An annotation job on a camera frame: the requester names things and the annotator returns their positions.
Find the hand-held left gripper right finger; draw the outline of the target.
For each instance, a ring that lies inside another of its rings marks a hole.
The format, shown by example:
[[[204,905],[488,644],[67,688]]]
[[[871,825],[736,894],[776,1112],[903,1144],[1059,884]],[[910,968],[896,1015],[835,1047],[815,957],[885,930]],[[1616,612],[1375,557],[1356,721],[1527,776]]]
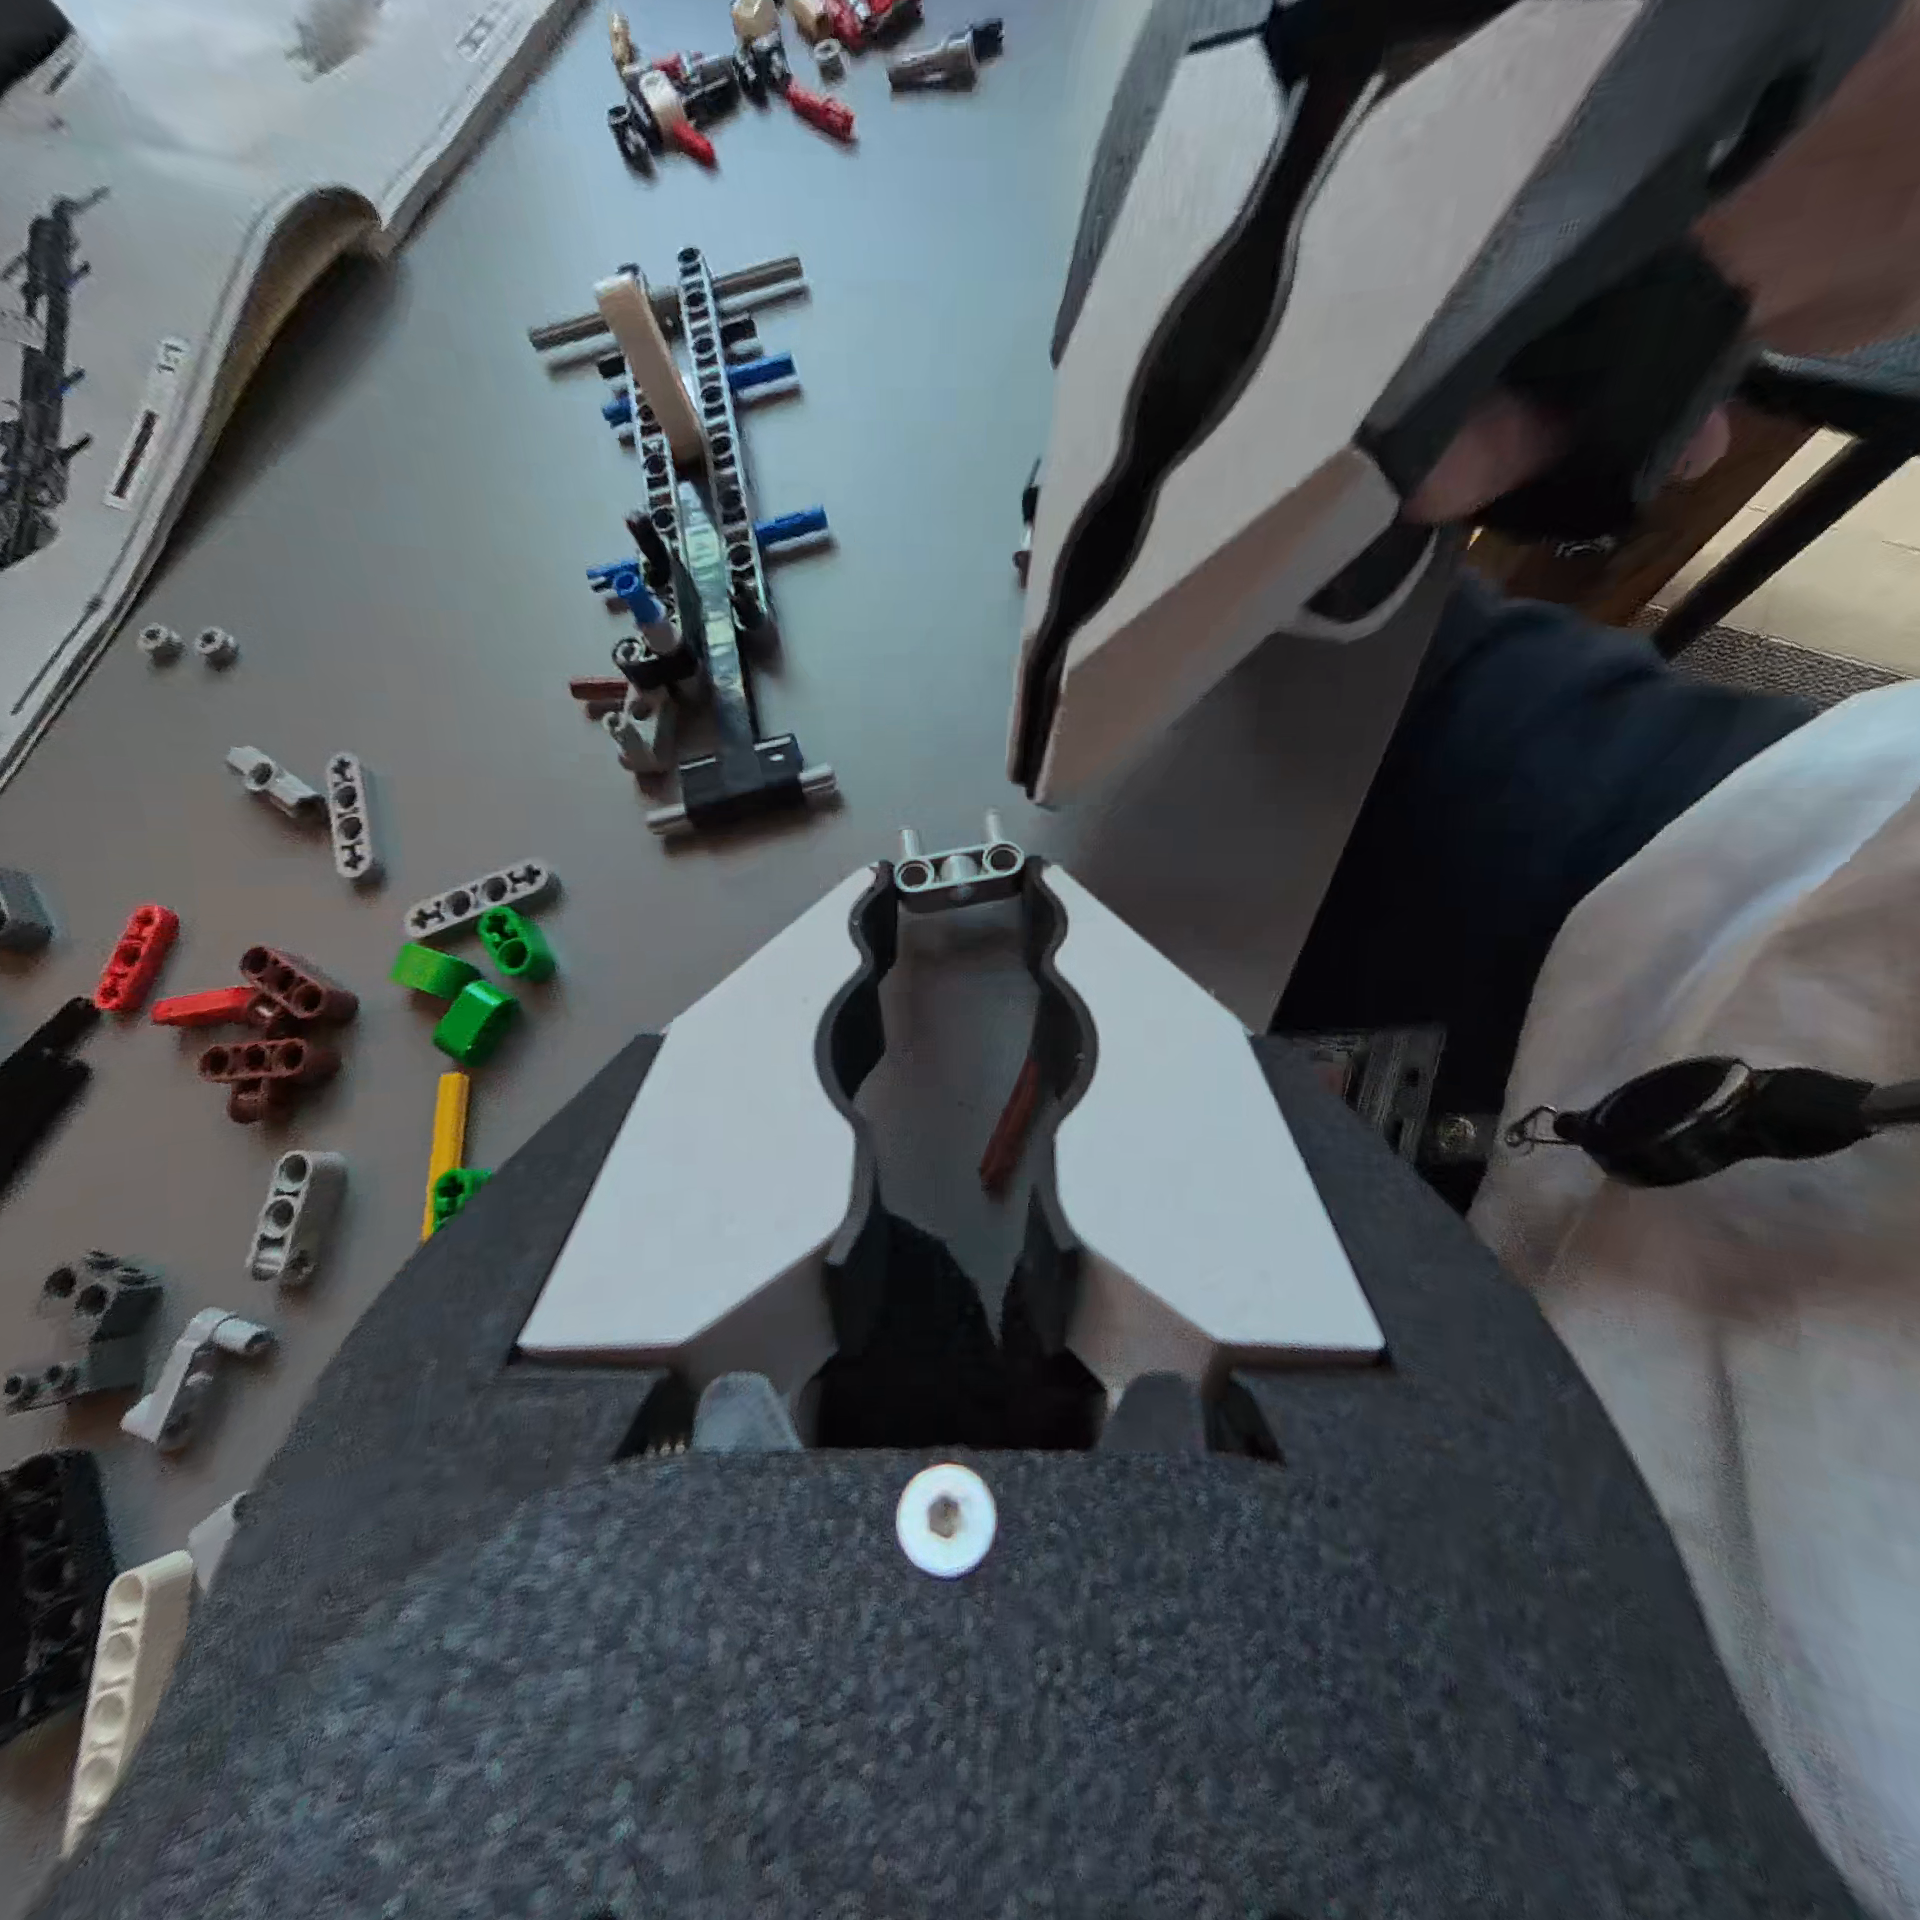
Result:
[[[1274,1375],[1379,1366],[1384,1332],[1254,1034],[1059,861],[1024,879],[1024,959],[1024,1423],[1115,1450],[1283,1450]]]

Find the open lego instruction booklet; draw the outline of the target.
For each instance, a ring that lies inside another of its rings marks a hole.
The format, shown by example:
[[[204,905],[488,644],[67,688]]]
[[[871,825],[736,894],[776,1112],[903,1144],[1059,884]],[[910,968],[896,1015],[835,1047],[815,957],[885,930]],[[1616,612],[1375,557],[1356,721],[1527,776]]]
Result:
[[[123,624],[258,361],[389,256],[564,1],[60,1],[3,98],[3,768]]]

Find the white long lego beam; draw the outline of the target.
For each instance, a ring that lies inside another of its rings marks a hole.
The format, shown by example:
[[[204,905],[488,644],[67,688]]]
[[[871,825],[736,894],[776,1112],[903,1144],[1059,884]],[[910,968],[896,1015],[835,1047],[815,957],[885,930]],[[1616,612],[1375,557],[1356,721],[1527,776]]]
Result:
[[[152,1726],[184,1644],[194,1590],[194,1558],[184,1550],[127,1568],[106,1590],[61,1858],[80,1848]]]

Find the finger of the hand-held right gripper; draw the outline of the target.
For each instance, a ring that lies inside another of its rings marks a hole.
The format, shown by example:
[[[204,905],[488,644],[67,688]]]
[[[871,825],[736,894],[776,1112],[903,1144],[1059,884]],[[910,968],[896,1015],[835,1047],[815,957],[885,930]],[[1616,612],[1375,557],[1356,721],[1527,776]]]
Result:
[[[1055,362],[1007,742],[1029,797],[1061,782],[1067,653],[1250,375],[1298,210],[1350,118],[1350,41],[1200,41],[1170,71]]]
[[[1354,118],[1298,210],[1250,375],[1163,480],[1138,559],[1067,653],[1046,757],[1061,782],[1035,802],[1135,757],[1397,518],[1362,424],[1639,10],[1508,4],[1421,45],[1360,4],[1275,4],[1180,49],[1350,41]]]

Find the yellow lego axle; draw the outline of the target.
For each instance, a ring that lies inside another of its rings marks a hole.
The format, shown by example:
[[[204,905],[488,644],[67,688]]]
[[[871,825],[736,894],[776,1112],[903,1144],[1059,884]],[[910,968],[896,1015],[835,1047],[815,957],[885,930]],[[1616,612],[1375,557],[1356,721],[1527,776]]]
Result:
[[[437,1229],[437,1190],[440,1176],[463,1166],[469,1100],[470,1076],[466,1072],[454,1069],[439,1076],[427,1134],[421,1241],[431,1239]]]

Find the black lego axle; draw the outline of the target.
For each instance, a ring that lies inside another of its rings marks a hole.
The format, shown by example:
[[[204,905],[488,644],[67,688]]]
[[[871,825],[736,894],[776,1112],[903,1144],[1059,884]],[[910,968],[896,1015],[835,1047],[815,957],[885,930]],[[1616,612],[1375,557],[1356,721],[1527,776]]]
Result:
[[[3,1063],[3,1197],[88,1085],[78,1040],[16,1047]]]
[[[85,1089],[88,1064],[78,1047],[99,1020],[94,999],[68,999],[3,1060],[5,1178]]]

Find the person's dark trousers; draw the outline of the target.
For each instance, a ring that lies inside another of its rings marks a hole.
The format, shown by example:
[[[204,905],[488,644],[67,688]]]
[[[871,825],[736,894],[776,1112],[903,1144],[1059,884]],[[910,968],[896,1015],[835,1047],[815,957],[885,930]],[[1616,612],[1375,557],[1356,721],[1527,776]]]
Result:
[[[1639,634],[1466,582],[1430,637],[1348,846],[1274,1015],[1278,1030],[1447,1030],[1438,1097],[1499,1112],[1548,952],[1626,884],[1622,968],[1679,941],[1678,975],[1772,892],[1803,895],[1864,818],[1859,725],[1675,673]]]

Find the red thin lego liftarm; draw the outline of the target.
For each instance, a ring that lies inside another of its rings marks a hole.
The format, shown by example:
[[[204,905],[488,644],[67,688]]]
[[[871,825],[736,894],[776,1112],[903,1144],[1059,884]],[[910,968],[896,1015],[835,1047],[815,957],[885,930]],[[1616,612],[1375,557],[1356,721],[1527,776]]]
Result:
[[[135,1017],[152,993],[179,930],[181,919],[172,908],[162,903],[135,905],[91,993],[96,1009],[109,1017]]]

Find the person's right hand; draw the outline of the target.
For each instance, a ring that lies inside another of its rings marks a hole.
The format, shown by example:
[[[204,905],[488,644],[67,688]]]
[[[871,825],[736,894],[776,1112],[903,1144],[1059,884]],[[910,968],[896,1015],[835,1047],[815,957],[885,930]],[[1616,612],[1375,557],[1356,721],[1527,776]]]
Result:
[[[1915,332],[1915,1],[1899,6],[1819,111],[1696,223],[1696,240],[1746,292],[1770,352],[1838,356]],[[1400,513],[1474,520],[1565,449],[1562,416],[1501,390],[1463,423]]]

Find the grey lego pin connector block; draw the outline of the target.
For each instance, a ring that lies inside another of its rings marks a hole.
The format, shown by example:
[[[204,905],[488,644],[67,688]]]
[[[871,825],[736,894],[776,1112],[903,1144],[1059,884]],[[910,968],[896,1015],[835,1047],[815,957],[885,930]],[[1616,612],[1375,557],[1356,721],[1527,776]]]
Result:
[[[1015,897],[1024,889],[1024,872],[1026,849],[1003,830],[995,807],[983,812],[983,831],[966,846],[931,849],[918,830],[899,830],[894,882],[908,914],[939,914]]]

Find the pile of small lego pieces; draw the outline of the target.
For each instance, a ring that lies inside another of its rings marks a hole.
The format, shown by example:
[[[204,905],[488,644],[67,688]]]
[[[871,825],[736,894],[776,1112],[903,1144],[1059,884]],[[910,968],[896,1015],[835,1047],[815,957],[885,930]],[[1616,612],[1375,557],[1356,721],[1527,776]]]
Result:
[[[607,54],[619,98],[607,132],[624,164],[650,176],[662,156],[715,169],[711,127],[734,111],[784,114],[850,151],[858,114],[840,93],[848,65],[878,56],[891,93],[971,88],[1003,52],[1003,18],[973,15],[956,31],[911,42],[925,26],[923,1],[734,1],[731,42],[646,52],[632,14],[607,9]]]

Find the light grey lego crank piece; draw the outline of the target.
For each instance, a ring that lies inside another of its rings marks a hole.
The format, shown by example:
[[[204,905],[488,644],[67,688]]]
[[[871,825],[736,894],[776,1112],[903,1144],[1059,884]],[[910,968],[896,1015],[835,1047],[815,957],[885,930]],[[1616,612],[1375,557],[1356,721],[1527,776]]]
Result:
[[[183,1326],[150,1392],[119,1421],[123,1436],[159,1454],[181,1454],[204,1425],[223,1359],[260,1359],[276,1332],[240,1312],[205,1308]]]

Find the dark grey angled lego connector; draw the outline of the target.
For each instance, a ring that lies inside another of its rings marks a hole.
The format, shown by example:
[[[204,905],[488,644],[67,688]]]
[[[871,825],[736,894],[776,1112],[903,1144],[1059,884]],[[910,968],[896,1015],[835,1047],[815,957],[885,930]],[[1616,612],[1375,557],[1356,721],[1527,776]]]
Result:
[[[39,1292],[56,1320],[54,1358],[5,1369],[5,1412],[54,1408],[119,1394],[143,1381],[162,1279],[143,1263],[86,1249],[60,1263]]]

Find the long lego chassis assembly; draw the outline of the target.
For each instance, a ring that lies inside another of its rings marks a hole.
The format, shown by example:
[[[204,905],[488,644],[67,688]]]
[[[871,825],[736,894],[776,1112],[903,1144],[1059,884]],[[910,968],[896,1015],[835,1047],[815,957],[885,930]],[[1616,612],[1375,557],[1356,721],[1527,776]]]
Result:
[[[662,844],[840,800],[829,762],[764,725],[754,678],[782,637],[768,559],[831,533],[821,510],[762,513],[740,429],[749,400],[800,383],[791,353],[762,346],[759,310],[805,289],[797,256],[715,272],[683,247],[671,273],[627,264],[589,310],[526,332],[549,372],[594,367],[604,420],[635,461],[630,550],[587,580],[627,620],[613,644],[619,702],[600,726],[656,797],[646,826]]]

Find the black metal bar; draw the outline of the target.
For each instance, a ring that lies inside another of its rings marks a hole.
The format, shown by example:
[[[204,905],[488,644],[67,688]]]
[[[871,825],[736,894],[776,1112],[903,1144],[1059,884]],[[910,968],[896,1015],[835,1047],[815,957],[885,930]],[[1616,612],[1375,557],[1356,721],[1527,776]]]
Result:
[[[1651,631],[1663,660],[1678,660],[1700,634],[1726,624],[1742,601],[1764,586],[1826,534],[1848,510],[1918,455],[1915,434],[1851,439],[1811,480],[1764,516],[1760,527],[1717,562]]]

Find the light grey lego pin connector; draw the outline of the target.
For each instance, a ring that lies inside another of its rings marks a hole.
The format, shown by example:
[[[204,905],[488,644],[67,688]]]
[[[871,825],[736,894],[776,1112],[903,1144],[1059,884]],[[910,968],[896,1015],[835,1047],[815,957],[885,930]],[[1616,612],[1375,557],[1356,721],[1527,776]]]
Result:
[[[223,762],[254,800],[262,800],[285,821],[310,822],[326,808],[324,794],[310,782],[255,746],[229,746]]]

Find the brown lego beam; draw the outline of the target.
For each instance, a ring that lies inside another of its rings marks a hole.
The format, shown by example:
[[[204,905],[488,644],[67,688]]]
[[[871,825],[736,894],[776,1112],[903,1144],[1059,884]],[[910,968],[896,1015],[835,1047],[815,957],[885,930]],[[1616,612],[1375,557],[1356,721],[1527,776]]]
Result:
[[[294,952],[255,944],[243,951],[238,974],[246,986],[243,1020],[271,1034],[346,1025],[358,996]]]
[[[285,1112],[340,1064],[342,1053],[332,1041],[304,1034],[214,1044],[197,1058],[199,1078],[223,1089],[227,1118],[240,1125]]]

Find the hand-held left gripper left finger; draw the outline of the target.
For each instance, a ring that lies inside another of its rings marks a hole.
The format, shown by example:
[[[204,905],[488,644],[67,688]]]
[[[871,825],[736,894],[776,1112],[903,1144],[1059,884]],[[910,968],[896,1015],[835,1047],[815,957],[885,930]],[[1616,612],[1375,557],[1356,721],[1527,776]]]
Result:
[[[708,1449],[821,1440],[826,1369],[871,1353],[899,1241],[858,1108],[896,935],[894,864],[859,866],[668,1023],[517,1359],[666,1370]]]

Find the brown lego axle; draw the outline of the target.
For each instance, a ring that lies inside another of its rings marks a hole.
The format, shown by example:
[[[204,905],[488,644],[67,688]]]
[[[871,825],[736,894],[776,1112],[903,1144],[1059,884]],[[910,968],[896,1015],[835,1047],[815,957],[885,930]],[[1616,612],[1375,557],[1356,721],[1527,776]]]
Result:
[[[1048,1085],[1040,1050],[1031,1047],[1021,1058],[1013,1089],[996,1114],[975,1166],[979,1188],[992,1200],[1000,1200],[1011,1190],[1038,1128],[1046,1093]]]

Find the black lego panel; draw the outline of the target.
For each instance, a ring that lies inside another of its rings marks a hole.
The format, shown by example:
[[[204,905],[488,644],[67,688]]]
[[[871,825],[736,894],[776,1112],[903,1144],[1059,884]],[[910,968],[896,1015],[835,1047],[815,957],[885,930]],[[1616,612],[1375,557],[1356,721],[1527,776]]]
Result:
[[[96,1454],[3,1472],[3,1745],[85,1704],[115,1576]]]

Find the person's white shirt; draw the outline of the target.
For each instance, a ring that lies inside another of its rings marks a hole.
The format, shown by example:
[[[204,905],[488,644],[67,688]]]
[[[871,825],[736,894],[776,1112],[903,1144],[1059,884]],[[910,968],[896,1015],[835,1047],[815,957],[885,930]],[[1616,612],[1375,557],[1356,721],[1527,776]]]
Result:
[[[1912,681],[1788,734],[1574,909],[1501,1118],[1707,1053],[1915,1081]],[[1471,1224],[1639,1461],[1812,1833],[1864,1908],[1915,1914],[1915,1128],[1669,1190],[1501,1150]]]

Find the light grey thin lego liftarm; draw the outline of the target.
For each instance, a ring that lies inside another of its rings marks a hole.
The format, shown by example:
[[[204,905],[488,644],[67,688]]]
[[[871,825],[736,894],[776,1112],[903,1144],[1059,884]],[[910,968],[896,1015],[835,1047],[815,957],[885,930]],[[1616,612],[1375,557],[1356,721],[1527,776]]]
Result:
[[[376,825],[366,768],[355,751],[326,757],[324,805],[332,869],[357,892],[376,886],[384,878]]]
[[[410,944],[453,938],[476,930],[488,911],[509,908],[531,914],[558,892],[560,874],[549,861],[536,857],[509,861],[412,903],[399,917],[399,936]]]

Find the light grey lego beam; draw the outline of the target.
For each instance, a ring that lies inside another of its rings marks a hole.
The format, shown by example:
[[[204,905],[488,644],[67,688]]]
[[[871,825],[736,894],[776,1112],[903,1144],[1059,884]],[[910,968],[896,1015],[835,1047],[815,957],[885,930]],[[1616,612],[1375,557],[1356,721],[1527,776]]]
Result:
[[[298,1146],[278,1153],[246,1245],[252,1281],[309,1286],[328,1256],[346,1190],[340,1152]]]

